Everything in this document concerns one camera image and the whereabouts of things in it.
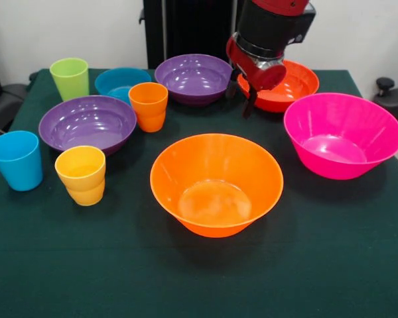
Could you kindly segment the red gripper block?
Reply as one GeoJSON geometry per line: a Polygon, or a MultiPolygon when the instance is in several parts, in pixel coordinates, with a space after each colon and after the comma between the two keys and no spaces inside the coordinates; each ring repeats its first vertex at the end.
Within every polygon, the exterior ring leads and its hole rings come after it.
{"type": "Polygon", "coordinates": [[[242,117],[249,118],[257,100],[257,90],[271,90],[285,77],[287,69],[283,63],[284,55],[276,57],[259,56],[265,52],[248,43],[235,32],[226,44],[226,53],[233,64],[230,81],[226,89],[226,98],[232,99],[237,90],[238,73],[249,82],[249,97],[245,100],[242,117]]]}

